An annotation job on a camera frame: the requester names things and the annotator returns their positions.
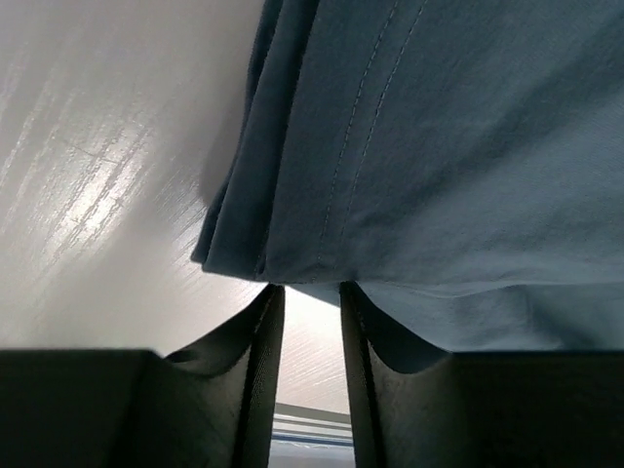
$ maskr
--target stitching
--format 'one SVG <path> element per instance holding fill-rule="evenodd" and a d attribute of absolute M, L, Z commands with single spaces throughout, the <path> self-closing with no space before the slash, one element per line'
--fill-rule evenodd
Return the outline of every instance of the stitching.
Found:
<path fill-rule="evenodd" d="M 257 275 L 260 270 L 260 260 L 262 259 L 262 254 L 266 250 L 266 243 L 269 240 L 269 226 L 266 227 L 266 231 L 264 231 L 264 235 L 262 236 L 262 244 L 260 244 L 260 252 L 257 254 L 257 258 L 255 259 L 255 268 L 253 269 L 253 278 L 257 280 Z"/>
<path fill-rule="evenodd" d="M 327 234 L 328 223 L 330 221 L 330 214 L 332 212 L 332 201 L 333 201 L 333 195 L 335 192 L 335 184 L 338 178 L 338 173 L 340 172 L 342 158 L 347 148 L 347 142 L 349 141 L 349 138 L 351 137 L 351 128 L 353 127 L 355 113 L 358 108 L 358 104 L 360 103 L 360 98 L 362 97 L 364 83 L 366 82 L 367 76 L 369 75 L 369 71 L 371 71 L 372 62 L 377 56 L 377 50 L 379 49 L 379 45 L 381 44 L 381 40 L 383 39 L 383 35 L 385 34 L 386 29 L 388 28 L 388 25 L 390 24 L 390 21 L 394 17 L 394 14 L 397 10 L 397 6 L 399 5 L 399 1 L 400 0 L 396 0 L 394 2 L 394 5 L 392 6 L 392 10 L 390 11 L 390 15 L 388 16 L 388 19 L 386 20 L 386 22 L 383 24 L 383 27 L 381 28 L 381 32 L 377 36 L 377 41 L 375 42 L 374 47 L 372 48 L 372 53 L 370 54 L 369 62 L 367 63 L 367 67 L 364 70 L 364 74 L 362 75 L 362 78 L 360 79 L 360 85 L 358 86 L 358 93 L 355 96 L 355 101 L 353 102 L 353 106 L 351 108 L 351 116 L 349 117 L 349 123 L 347 124 L 347 129 L 344 134 L 344 141 L 342 142 L 342 147 L 340 148 L 340 152 L 338 153 L 338 160 L 336 162 L 335 170 L 333 171 L 333 178 L 331 179 L 330 199 L 328 200 L 328 207 L 325 213 L 325 221 L 323 223 L 323 229 L 321 230 L 321 237 L 319 238 L 319 248 L 317 250 L 317 256 L 316 256 L 316 269 L 314 272 L 314 276 L 310 280 L 311 283 L 316 282 L 319 269 L 321 268 L 321 252 L 323 250 L 323 245 L 325 244 L 325 236 Z"/>
<path fill-rule="evenodd" d="M 418 22 L 420 20 L 420 17 L 422 16 L 422 12 L 425 8 L 425 5 L 427 5 L 428 2 L 429 0 L 424 0 L 424 2 L 422 2 L 422 5 L 420 6 L 420 9 L 418 10 L 418 14 L 416 15 L 415 20 L 413 21 L 413 23 L 411 24 L 411 27 L 409 28 L 408 37 L 406 37 L 406 40 L 404 41 L 403 46 L 401 46 L 401 50 L 399 51 L 399 56 L 395 60 L 392 71 L 390 72 L 390 76 L 388 76 L 388 80 L 386 81 L 386 84 L 383 87 L 383 91 L 381 92 L 381 96 L 379 97 L 379 103 L 377 104 L 377 108 L 374 111 L 374 117 L 372 118 L 372 123 L 370 124 L 370 130 L 369 130 L 369 135 L 367 136 L 367 142 L 364 145 L 362 158 L 360 159 L 360 164 L 358 166 L 358 170 L 355 173 L 355 178 L 353 180 L 353 186 L 351 187 L 351 194 L 349 195 L 349 205 L 347 206 L 347 211 L 344 216 L 344 222 L 342 223 L 342 228 L 340 229 L 340 236 L 338 237 L 338 251 L 340 249 L 340 246 L 342 245 L 342 238 L 344 236 L 344 230 L 347 224 L 347 220 L 349 218 L 349 214 L 351 213 L 351 207 L 353 205 L 353 198 L 355 195 L 356 187 L 358 186 L 358 179 L 360 178 L 360 172 L 362 171 L 362 167 L 364 166 L 364 161 L 366 160 L 367 154 L 369 152 L 369 146 L 371 145 L 372 134 L 374 133 L 374 128 L 377 124 L 377 119 L 379 118 L 379 114 L 381 113 L 381 107 L 383 106 L 383 102 L 386 99 L 386 94 L 388 93 L 388 89 L 390 88 L 392 79 L 394 78 L 394 75 L 396 74 L 397 69 L 399 69 L 401 58 L 403 57 L 403 54 L 406 51 L 408 43 L 410 42 L 411 35 L 415 31 L 416 26 L 418 25 Z"/>

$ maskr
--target blue fabric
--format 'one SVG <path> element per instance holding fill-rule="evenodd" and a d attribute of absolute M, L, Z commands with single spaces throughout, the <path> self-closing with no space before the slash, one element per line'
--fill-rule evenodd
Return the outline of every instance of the blue fabric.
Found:
<path fill-rule="evenodd" d="M 624 1 L 268 0 L 206 271 L 448 350 L 624 347 Z"/>

